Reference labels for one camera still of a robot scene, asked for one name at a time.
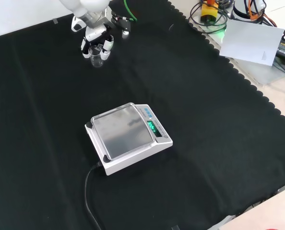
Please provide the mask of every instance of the green cable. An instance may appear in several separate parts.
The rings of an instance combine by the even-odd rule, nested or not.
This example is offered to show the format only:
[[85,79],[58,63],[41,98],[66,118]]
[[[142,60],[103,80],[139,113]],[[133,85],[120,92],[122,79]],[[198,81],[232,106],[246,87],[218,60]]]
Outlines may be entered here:
[[125,8],[127,8],[127,11],[128,11],[129,14],[131,15],[131,17],[137,22],[137,18],[135,18],[135,16],[132,14],[132,12],[130,11],[130,9],[128,8],[127,0],[124,0],[124,5],[125,5]]

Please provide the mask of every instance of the analytical balance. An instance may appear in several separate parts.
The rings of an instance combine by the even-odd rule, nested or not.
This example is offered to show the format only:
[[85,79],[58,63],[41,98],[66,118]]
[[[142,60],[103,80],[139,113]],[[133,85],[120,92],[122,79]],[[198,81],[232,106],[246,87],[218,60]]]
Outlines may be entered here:
[[91,118],[85,128],[107,175],[172,146],[147,104],[112,109]]

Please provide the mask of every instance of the white robotic arm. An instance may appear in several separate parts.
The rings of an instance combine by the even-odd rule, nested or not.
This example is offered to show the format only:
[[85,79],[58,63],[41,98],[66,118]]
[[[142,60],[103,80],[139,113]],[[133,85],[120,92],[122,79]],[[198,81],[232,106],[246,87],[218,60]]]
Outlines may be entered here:
[[112,15],[108,6],[110,0],[60,0],[60,2],[73,12],[71,29],[77,32],[86,27],[85,37],[82,41],[81,50],[85,58],[89,58],[89,48],[100,45],[102,48],[101,58],[106,60],[110,55],[110,50],[114,45],[114,37],[109,34],[109,30],[115,28],[115,24],[120,25],[120,19],[117,15]]

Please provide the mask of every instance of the orange cable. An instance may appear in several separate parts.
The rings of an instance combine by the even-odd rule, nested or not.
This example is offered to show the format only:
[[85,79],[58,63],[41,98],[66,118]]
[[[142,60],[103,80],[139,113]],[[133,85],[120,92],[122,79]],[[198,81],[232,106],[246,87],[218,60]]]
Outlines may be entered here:
[[257,12],[257,14],[252,15],[251,8],[250,8],[250,0],[248,0],[248,12],[250,15],[250,20],[254,21],[261,17],[261,15]]

